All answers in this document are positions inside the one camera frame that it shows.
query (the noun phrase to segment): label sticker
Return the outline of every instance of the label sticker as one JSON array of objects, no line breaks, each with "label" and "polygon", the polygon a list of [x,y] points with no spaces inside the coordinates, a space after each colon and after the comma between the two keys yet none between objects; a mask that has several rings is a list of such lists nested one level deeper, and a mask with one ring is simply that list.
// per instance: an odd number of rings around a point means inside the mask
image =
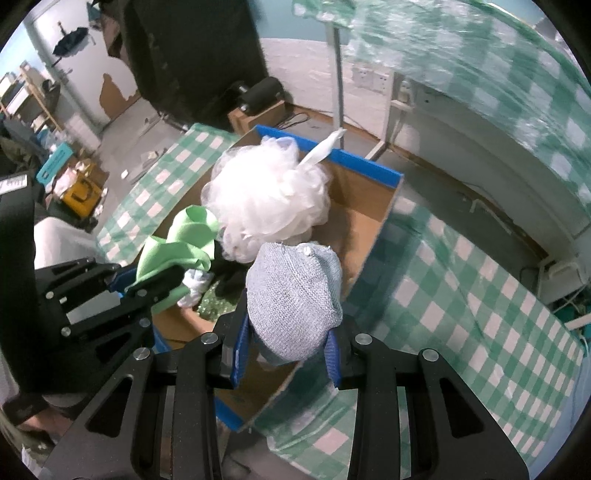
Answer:
[{"label": "label sticker", "polygon": [[8,192],[14,192],[26,187],[28,184],[27,175],[19,175],[10,179],[0,180],[0,195]]}]

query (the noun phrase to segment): door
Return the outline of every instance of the door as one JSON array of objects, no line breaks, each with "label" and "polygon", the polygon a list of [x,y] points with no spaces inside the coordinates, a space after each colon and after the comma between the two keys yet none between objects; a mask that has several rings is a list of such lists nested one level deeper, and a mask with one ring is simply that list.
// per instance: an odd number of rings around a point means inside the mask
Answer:
[{"label": "door", "polygon": [[139,98],[130,69],[120,59],[109,57],[102,32],[89,27],[86,0],[46,0],[37,5],[26,22],[44,50],[41,58],[55,63],[53,49],[63,38],[58,22],[69,33],[78,27],[89,29],[77,53],[56,65],[67,88],[90,116],[103,128]]}]

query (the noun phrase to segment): white handle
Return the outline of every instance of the white handle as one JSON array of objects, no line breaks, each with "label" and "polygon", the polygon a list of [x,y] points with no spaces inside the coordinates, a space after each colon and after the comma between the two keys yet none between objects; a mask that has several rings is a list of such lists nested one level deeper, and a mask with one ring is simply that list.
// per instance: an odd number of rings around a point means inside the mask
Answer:
[{"label": "white handle", "polygon": [[320,142],[312,150],[310,150],[310,152],[300,162],[300,166],[305,164],[314,165],[328,157],[330,155],[330,152],[332,152],[332,149],[335,146],[336,141],[340,137],[342,137],[346,131],[347,130],[345,130],[344,128],[339,128],[338,130],[332,132],[322,142]]}]

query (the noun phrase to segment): white cloth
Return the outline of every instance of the white cloth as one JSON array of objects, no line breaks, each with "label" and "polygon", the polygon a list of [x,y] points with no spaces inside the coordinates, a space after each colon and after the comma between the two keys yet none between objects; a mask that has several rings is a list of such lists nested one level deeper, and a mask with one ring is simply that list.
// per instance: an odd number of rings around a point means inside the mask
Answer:
[{"label": "white cloth", "polygon": [[202,270],[194,270],[192,268],[187,270],[183,278],[183,283],[190,292],[180,299],[177,305],[182,309],[189,309],[199,303],[199,300],[201,300],[201,297],[211,285],[213,276],[213,273]]},{"label": "white cloth", "polygon": [[[35,225],[35,269],[94,257],[105,263],[94,236],[59,218],[49,217]],[[105,291],[67,314],[70,323],[79,322],[120,304],[116,293]]]}]

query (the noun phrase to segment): checkered cloth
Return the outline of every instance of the checkered cloth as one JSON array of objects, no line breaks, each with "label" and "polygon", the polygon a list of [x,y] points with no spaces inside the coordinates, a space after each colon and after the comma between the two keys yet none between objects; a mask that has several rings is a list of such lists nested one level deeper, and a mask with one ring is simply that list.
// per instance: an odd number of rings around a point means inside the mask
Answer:
[{"label": "checkered cloth", "polygon": [[[343,305],[390,348],[438,350],[527,464],[572,391],[583,349],[525,287],[427,209],[401,197]],[[271,449],[312,476],[346,479],[356,392],[338,392],[323,358],[296,372],[255,420]],[[402,474],[410,473],[401,403]]]},{"label": "checkered cloth", "polygon": [[294,13],[349,27],[354,59],[391,67],[488,119],[591,216],[591,87],[531,27],[478,0],[295,0]]},{"label": "checkered cloth", "polygon": [[194,124],[144,175],[97,236],[108,261],[128,265],[178,201],[238,137]]}]

